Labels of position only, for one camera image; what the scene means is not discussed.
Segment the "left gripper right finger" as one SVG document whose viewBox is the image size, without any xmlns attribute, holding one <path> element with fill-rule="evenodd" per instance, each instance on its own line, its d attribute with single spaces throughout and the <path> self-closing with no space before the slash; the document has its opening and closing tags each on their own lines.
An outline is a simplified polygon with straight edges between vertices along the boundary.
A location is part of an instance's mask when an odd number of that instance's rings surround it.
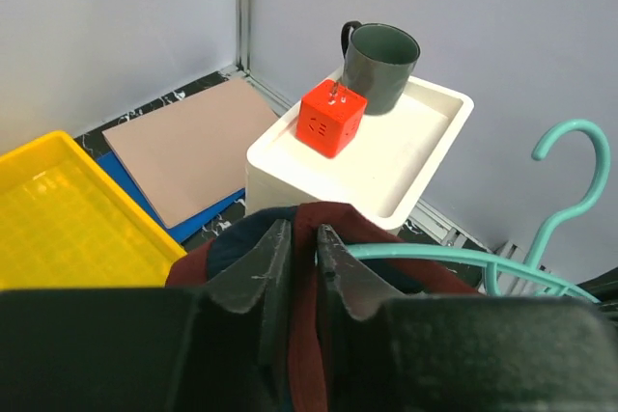
<svg viewBox="0 0 618 412">
<path fill-rule="evenodd" d="M 332 411 L 613 411 L 617 333 L 570 297 L 410 296 L 318 231 Z"/>
</svg>

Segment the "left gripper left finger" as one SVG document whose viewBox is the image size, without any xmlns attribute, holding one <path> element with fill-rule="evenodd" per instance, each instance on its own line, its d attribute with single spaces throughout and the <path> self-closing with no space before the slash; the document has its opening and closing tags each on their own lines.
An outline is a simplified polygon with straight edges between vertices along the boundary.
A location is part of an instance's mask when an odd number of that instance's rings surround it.
<svg viewBox="0 0 618 412">
<path fill-rule="evenodd" d="M 1 295 L 5 411 L 276 411 L 292 228 L 198 287 Z"/>
</svg>

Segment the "navy tank top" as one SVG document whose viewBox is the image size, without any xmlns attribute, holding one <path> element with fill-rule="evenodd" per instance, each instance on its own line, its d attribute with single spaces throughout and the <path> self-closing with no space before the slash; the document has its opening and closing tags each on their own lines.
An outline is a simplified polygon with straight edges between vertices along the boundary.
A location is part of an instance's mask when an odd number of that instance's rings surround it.
<svg viewBox="0 0 618 412">
<path fill-rule="evenodd" d="M 317 230 L 330 225 L 351 244 L 396 243 L 398 237 L 372 224 L 350 205 L 317 202 L 263 209 L 246 216 L 230 230 L 176 261 L 166 286 L 200 286 L 253 249 L 278 220 L 292 226 L 292 294 L 284 409 L 324 411 L 327 408 L 323 358 L 316 329 Z"/>
</svg>

